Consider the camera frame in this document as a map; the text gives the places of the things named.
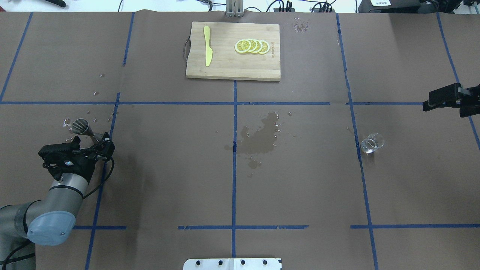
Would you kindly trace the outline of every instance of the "black cable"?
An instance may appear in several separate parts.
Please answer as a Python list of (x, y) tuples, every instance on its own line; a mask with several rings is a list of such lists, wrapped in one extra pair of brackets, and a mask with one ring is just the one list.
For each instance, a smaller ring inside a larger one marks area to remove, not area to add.
[(279, 2), (280, 7), (279, 7), (279, 11), (281, 11), (283, 8), (285, 8), (285, 3), (283, 2), (283, 0), (274, 0), (267, 8), (267, 11), (265, 12), (268, 12), (268, 10), (270, 9), (270, 7), (275, 3), (275, 2)]
[(247, 9), (256, 9), (256, 10), (258, 10), (258, 11), (262, 12), (261, 10), (259, 10), (259, 9), (258, 9), (258, 8), (256, 8), (256, 7), (248, 7), (248, 8), (246, 8), (245, 10), (247, 10)]
[(14, 249), (12, 252), (10, 252), (10, 254), (5, 258), (5, 260), (3, 261), (3, 266), (1, 267), (2, 270), (6, 270), (7, 269), (7, 264), (8, 264), (8, 261), (10, 260), (10, 258), (17, 252), (19, 251), (20, 249), (28, 246), (29, 244), (31, 243), (30, 240), (27, 240), (25, 243), (23, 243), (22, 245), (20, 245), (18, 248)]
[(314, 12), (314, 11), (315, 11), (315, 7), (316, 7), (317, 5), (320, 5), (320, 8), (322, 7), (322, 3), (318, 2), (318, 3), (316, 3), (315, 5), (313, 5), (312, 10), (311, 10), (310, 12)]
[(113, 167), (115, 167), (115, 161), (113, 160), (113, 158), (110, 158), (110, 160), (112, 161), (112, 167), (110, 168), (110, 172), (108, 173), (108, 175), (105, 177), (105, 179), (98, 185), (96, 186), (96, 188), (94, 188), (92, 191), (90, 191), (87, 195), (84, 196), (84, 199), (87, 198), (88, 196), (92, 195), (95, 191), (97, 191), (97, 189), (99, 189), (101, 186), (103, 186), (103, 184), (105, 184), (105, 182), (109, 179), (109, 177), (112, 175), (112, 172), (113, 172)]

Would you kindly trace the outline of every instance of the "cutting board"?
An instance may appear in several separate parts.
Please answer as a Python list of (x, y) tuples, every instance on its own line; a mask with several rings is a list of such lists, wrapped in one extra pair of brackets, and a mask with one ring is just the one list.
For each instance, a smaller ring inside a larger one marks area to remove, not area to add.
[[(204, 26), (210, 27), (213, 57), (205, 66)], [(235, 44), (254, 38), (270, 43), (266, 54), (240, 54)], [(280, 26), (265, 24), (193, 22), (187, 78), (280, 81)]]

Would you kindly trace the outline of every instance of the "water droplet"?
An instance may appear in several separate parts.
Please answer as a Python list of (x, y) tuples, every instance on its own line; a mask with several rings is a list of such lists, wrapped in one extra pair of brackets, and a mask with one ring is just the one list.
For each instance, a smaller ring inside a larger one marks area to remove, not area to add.
[(63, 127), (71, 127), (72, 125), (70, 124), (70, 118), (67, 118), (63, 120)]

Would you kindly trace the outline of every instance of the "blue tape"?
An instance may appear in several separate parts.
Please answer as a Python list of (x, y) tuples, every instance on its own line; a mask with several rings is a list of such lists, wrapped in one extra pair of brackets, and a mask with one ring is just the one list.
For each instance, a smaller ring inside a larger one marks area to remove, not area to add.
[[(365, 200), (365, 209), (366, 209), (366, 212), (367, 212), (367, 221), (368, 221), (368, 224), (371, 225), (372, 224), (372, 218), (370, 216), (370, 205), (369, 205), (369, 202), (368, 202), (367, 185), (365, 183), (365, 173), (363, 172), (363, 163), (362, 163), (362, 160), (361, 160), (361, 151), (360, 151), (360, 145), (359, 145), (359, 139), (358, 139), (358, 133), (357, 133), (357, 124), (356, 124), (356, 121), (355, 121), (355, 113), (353, 111), (352, 94), (351, 94), (351, 91), (350, 91), (350, 83), (348, 82), (348, 77), (347, 77), (347, 61), (345, 59), (345, 50), (344, 50), (344, 47), (343, 47), (342, 32), (340, 30), (340, 18), (338, 17), (338, 13), (336, 13), (335, 15), (336, 15), (336, 25), (337, 25), (337, 28), (338, 28), (338, 39), (339, 39), (339, 43), (340, 43), (340, 50), (341, 50), (341, 53), (342, 53), (343, 70), (344, 70), (344, 74), (345, 74), (345, 83), (347, 84), (347, 90), (348, 90), (348, 103), (350, 105), (350, 114), (351, 114), (352, 123), (353, 123), (353, 133), (355, 135), (355, 145), (357, 146), (357, 157), (358, 157), (358, 160), (359, 160), (359, 163), (360, 163), (361, 180), (362, 180), (362, 184), (363, 184), (363, 197), (364, 197), (364, 200)], [(377, 250), (375, 248), (375, 239), (373, 237), (373, 229), (372, 228), (369, 229), (369, 233), (370, 233), (370, 244), (372, 245), (373, 265), (375, 267), (375, 270), (378, 270)]]
[(113, 105), (114, 101), (2, 101), (10, 105)]
[(480, 228), (480, 224), (377, 224), (351, 225), (351, 229)]
[(234, 102), (198, 101), (122, 101), (120, 105), (234, 105)]
[(330, 105), (330, 102), (237, 102), (238, 105)]
[(450, 65), (452, 66), (453, 74), (455, 75), (455, 80), (457, 83), (460, 83), (458, 80), (458, 75), (456, 74), (455, 66), (453, 65), (452, 56), (450, 55), (450, 50), (448, 49), (447, 41), (445, 40), (444, 28), (442, 27), (442, 21), (440, 20), (440, 13), (437, 12), (437, 21), (438, 27), (440, 28), (440, 34), (442, 34), (442, 39), (444, 40), (445, 50), (447, 51), (448, 60), (450, 61)]
[(33, 16), (33, 12), (30, 12), (30, 16), (28, 16), (27, 24), (25, 25), (24, 33), (22, 35), (22, 38), (20, 39), (20, 42), (18, 43), (17, 51), (15, 52), (15, 56), (13, 57), (13, 61), (12, 61), (12, 64), (10, 66), (10, 70), (8, 71), (7, 78), (5, 79), (5, 83), (3, 84), (3, 89), (2, 89), (1, 94), (0, 94), (0, 101), (3, 100), (3, 96), (5, 95), (5, 91), (7, 90), (8, 81), (10, 80), (10, 76), (12, 75), (13, 68), (15, 66), (15, 63), (17, 62), (17, 57), (18, 57), (18, 54), (20, 53), (20, 48), (22, 47), (22, 44), (24, 43), (24, 39), (25, 39), (25, 35), (27, 33), (27, 30), (28, 30), (28, 26), (30, 25), (30, 22), (32, 21), (32, 16)]
[(304, 230), (308, 225), (238, 225), (237, 230)]
[(237, 223), (237, 81), (233, 81), (232, 258), (236, 257)]
[(475, 136), (475, 141), (477, 141), (477, 146), (479, 147), (479, 150), (480, 150), (480, 140), (479, 140), (479, 135), (477, 134), (477, 129), (475, 128), (475, 124), (473, 123), (473, 119), (471, 116), (468, 117), (468, 120), (470, 121), (470, 125), (472, 126), (472, 130), (473, 130), (473, 135)]
[(353, 105), (422, 105), (422, 102), (352, 102)]
[(128, 48), (130, 46), (130, 37), (132, 36), (134, 18), (135, 18), (135, 12), (132, 12), (132, 17), (130, 18), (130, 29), (128, 30), (127, 45), (125, 46), (125, 55), (123, 56), (123, 66), (125, 66), (125, 64), (127, 63)]
[[(115, 127), (115, 121), (117, 120), (117, 110), (119, 106), (119, 100), (120, 100), (120, 93), (117, 94), (117, 100), (115, 101), (115, 107), (113, 109), (113, 118), (112, 118), (112, 123), (110, 126), (110, 138), (113, 137), (113, 128)], [(105, 176), (107, 174), (107, 163), (105, 162), (103, 164), (103, 170), (102, 170), (102, 179), (101, 181), (104, 181)], [(97, 221), (98, 221), (98, 213), (100, 211), (100, 202), (102, 201), (102, 193), (103, 193), (103, 186), (100, 186), (98, 189), (98, 197), (96, 199), (96, 206), (95, 206), (95, 215), (93, 218), (93, 224), (92, 224), (92, 232), (90, 234), (90, 243), (88, 245), (88, 253), (87, 253), (87, 259), (85, 261), (85, 270), (88, 270), (90, 267), (90, 259), (92, 257), (92, 249), (93, 249), (93, 242), (95, 239), (95, 231), (97, 230)]]
[(178, 226), (179, 230), (304, 230), (308, 225), (195, 225)]

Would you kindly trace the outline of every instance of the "wet stain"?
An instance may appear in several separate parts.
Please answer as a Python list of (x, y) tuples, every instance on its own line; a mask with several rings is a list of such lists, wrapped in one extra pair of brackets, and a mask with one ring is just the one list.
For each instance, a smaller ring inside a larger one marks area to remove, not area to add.
[[(271, 112), (267, 115), (267, 118), (262, 119), (263, 127), (253, 134), (249, 133), (248, 126), (244, 126), (240, 131), (243, 140), (237, 141), (237, 153), (250, 155), (273, 151), (276, 146), (276, 133), (280, 132), (277, 121), (278, 114)], [(233, 147), (226, 145), (224, 149), (232, 150)]]
[(260, 167), (262, 165), (261, 162), (258, 162), (256, 160), (251, 160), (250, 162), (248, 162), (248, 166), (252, 169), (256, 169), (258, 167)]
[(65, 120), (63, 120), (63, 124), (62, 124), (63, 127), (71, 127), (71, 123), (70, 123), (70, 118), (67, 118)]
[(296, 32), (306, 32), (308, 30), (308, 21), (300, 21), (299, 18), (295, 18), (295, 24), (293, 28)]

